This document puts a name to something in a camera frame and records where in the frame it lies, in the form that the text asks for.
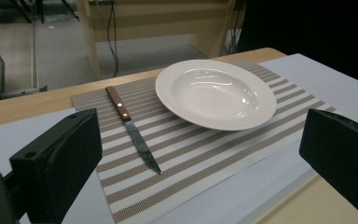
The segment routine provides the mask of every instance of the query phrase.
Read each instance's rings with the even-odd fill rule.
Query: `knife blade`
[[[132,121],[132,118],[127,111],[126,107],[124,106],[122,100],[118,96],[116,89],[113,86],[106,87],[106,92],[109,95],[110,99],[113,101],[113,105],[115,106],[118,114],[120,115],[121,120],[123,121],[124,125],[127,128],[127,132],[129,133],[133,144],[135,145],[136,149],[138,150],[139,155],[144,160],[146,165],[156,171],[158,174],[162,174],[161,170],[158,167],[158,164],[153,157],[149,147],[147,146],[145,140],[141,136],[138,131],[138,128]]]

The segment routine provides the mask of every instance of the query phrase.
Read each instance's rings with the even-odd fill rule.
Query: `placemat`
[[[259,127],[227,132],[187,122],[161,103],[155,77],[117,86],[162,175],[139,157],[105,89],[73,96],[77,111],[98,110],[103,158],[97,172],[116,223],[149,223],[163,216],[298,140],[309,108],[336,110],[261,65],[232,64],[260,77],[276,96],[274,116]]]

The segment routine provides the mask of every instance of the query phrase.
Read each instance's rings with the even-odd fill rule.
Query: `floor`
[[[76,10],[75,0],[67,2]],[[45,88],[48,91],[95,81],[87,59],[80,22],[61,1],[45,0],[45,23],[34,13],[33,23],[16,9],[0,9],[0,54],[6,64],[7,97]],[[190,59],[207,59],[187,44],[188,35],[117,42],[118,76],[166,67]],[[114,74],[107,42],[97,44],[103,78]]]

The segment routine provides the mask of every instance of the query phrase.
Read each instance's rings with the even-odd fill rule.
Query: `table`
[[[107,41],[111,1],[76,0],[76,7],[89,62],[100,80],[96,43]],[[190,34],[189,44],[210,58],[221,55],[227,31],[234,23],[240,28],[244,13],[235,0],[126,0],[114,1],[114,8],[116,40]],[[113,40],[113,24],[110,34]]]
[[[221,62],[247,60],[254,63],[262,63],[283,58],[284,56],[284,54],[275,49],[258,49],[216,58],[215,60]],[[161,69],[153,70],[126,77],[116,77],[55,91],[40,92],[19,98],[6,99],[0,101],[0,124],[71,108],[72,95],[99,90],[110,85],[128,83],[145,77],[155,77],[160,71]],[[301,74],[297,76],[296,73],[294,73],[288,78],[303,87],[306,91],[309,91],[307,84],[316,85],[306,79],[301,79],[301,77]],[[343,77],[346,84],[340,83],[339,87],[344,90],[349,90],[350,88],[358,89],[358,81],[348,78],[349,77]],[[329,85],[328,81],[320,83],[320,85],[321,91],[330,91],[325,88],[326,85]],[[331,94],[332,97],[326,97],[325,99],[318,96],[318,92],[315,93],[317,97],[325,100],[328,104],[334,105],[333,103],[336,101],[334,93]],[[345,101],[337,102],[337,109],[344,106],[343,104],[348,105]],[[264,216],[261,216],[256,223],[315,223],[315,221],[319,223],[358,223],[358,211],[318,175],[292,192],[285,200],[278,203],[270,211],[265,213]]]

